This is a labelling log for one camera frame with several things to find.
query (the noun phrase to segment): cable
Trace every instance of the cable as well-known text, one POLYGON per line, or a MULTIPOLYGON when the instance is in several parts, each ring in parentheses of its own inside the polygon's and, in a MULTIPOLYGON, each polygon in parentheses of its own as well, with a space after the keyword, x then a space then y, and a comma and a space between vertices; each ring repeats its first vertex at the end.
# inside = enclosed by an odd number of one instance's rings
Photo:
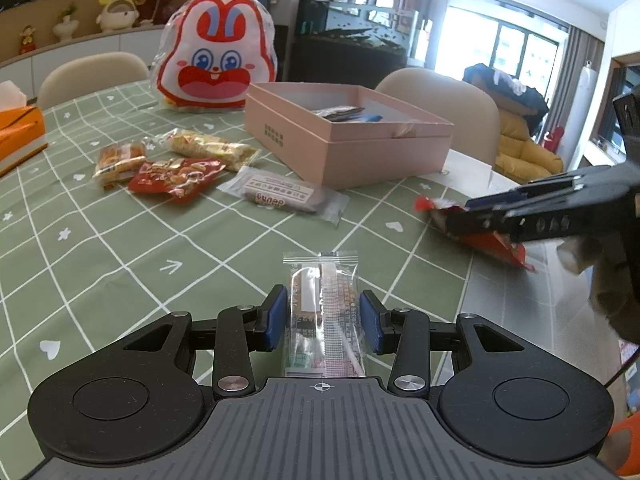
POLYGON ((636 348, 636 351, 633 353, 633 355, 627 359, 625 361, 625 363, 620 367, 620 370, 618 370, 612 378, 609 379, 609 381, 607 381, 604 384, 605 388, 609 388, 614 382, 616 382, 617 378, 620 377, 620 375, 622 375, 623 373, 625 373, 627 370, 629 370, 629 368, 631 368, 631 365, 633 363, 635 363, 638 360, 638 357, 640 357, 640 346, 638 348, 636 348))

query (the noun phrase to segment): green checkered tablecloth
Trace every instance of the green checkered tablecloth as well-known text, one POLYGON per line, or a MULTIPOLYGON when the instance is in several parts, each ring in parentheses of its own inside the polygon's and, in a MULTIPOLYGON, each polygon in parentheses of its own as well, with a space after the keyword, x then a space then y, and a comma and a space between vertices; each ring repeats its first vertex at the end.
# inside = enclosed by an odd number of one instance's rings
MULTIPOLYGON (((27 402, 47 376, 174 310, 216 317, 257 304, 286 283, 283 253, 357 250, 361 288, 389 308, 410 306, 454 320, 472 255, 412 214, 418 193, 463 201, 440 184, 409 178, 349 190, 344 218, 328 222, 237 200, 211 186, 194 203, 103 191, 92 182, 101 147, 176 126, 259 147, 242 112, 182 114, 153 108, 147 83, 79 98, 45 114, 49 147, 0 178, 0 477, 21 478, 42 454, 27 402)), ((151 159, 170 156, 158 148, 151 159)), ((262 152, 257 166, 291 174, 262 152)), ((199 352, 194 378, 210 381, 199 352)), ((367 356, 388 376, 393 356, 367 356)), ((256 379, 281 355, 253 354, 256 379)), ((432 370, 442 366, 432 354, 432 370)))

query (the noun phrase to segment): beige chair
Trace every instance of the beige chair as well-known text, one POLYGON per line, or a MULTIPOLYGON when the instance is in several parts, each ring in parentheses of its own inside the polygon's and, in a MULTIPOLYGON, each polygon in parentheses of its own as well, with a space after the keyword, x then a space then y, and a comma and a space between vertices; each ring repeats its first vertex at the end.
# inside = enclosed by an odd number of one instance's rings
POLYGON ((42 83, 37 104, 41 110, 116 85, 149 78, 149 69, 129 52, 81 57, 59 66, 42 83))
POLYGON ((494 100, 482 90, 425 68, 393 72, 376 90, 453 123, 451 147, 494 165, 500 139, 500 115, 494 100))

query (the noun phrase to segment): gray ribbed plate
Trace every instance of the gray ribbed plate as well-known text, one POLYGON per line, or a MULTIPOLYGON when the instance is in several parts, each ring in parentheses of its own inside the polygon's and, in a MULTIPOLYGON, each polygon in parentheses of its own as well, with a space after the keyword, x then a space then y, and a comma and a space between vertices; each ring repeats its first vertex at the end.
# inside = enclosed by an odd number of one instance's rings
POLYGON ((612 480, 593 458, 549 468, 493 462, 440 427, 423 400, 375 379, 269 379, 222 400, 184 446, 149 462, 96 468, 50 460, 40 480, 612 480))

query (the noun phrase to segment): table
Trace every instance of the table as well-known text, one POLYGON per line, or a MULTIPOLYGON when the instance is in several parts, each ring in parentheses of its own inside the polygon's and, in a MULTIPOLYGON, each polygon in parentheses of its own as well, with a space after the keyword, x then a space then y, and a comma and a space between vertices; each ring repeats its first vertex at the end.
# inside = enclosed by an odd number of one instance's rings
MULTIPOLYGON (((409 306, 446 321, 473 310, 556 351, 549 269, 558 265, 550 244, 530 247, 539 272, 526 273, 472 254, 413 213, 418 194, 464 202, 460 191, 476 196, 513 185, 489 166, 451 152, 447 175, 348 190, 337 227, 213 186, 187 206, 126 187, 98 188, 91 177, 101 147, 176 126, 262 148, 242 129, 242 112, 182 114, 154 104, 140 82, 48 110, 49 147, 0 179, 2 478, 21 478, 42 459, 26 407, 43 379, 168 312, 209 319, 228 306, 260 303, 272 285, 287 283, 281 262, 291 251, 357 250, 360 288, 372 288, 388 308, 409 306)), ((148 155, 169 154, 150 145, 148 155)), ((265 151, 257 166, 291 173, 265 151)), ((584 295, 586 282, 574 288, 572 297, 584 295)), ((576 353, 574 361, 584 360, 576 353)), ((280 352, 252 354, 256 380, 278 374, 281 359, 280 352)), ((369 354, 368 374, 386 379, 392 362, 369 354)), ((211 365, 211 354, 198 352, 194 378, 210 381, 211 365)), ((434 380, 452 373, 441 352, 432 353, 431 369, 434 380)))

